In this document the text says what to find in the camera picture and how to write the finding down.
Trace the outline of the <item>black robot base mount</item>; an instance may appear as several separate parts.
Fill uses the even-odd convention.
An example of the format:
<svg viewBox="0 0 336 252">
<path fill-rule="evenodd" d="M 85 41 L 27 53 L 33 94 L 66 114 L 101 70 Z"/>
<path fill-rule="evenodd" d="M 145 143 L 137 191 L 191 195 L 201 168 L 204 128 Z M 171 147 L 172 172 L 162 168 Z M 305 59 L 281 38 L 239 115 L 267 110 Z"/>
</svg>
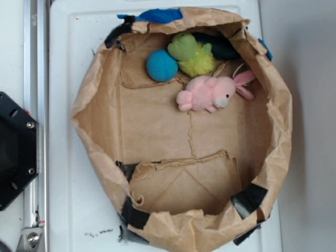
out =
<svg viewBox="0 0 336 252">
<path fill-rule="evenodd" d="M 38 123 L 1 92 L 1 211 L 37 176 Z"/>
</svg>

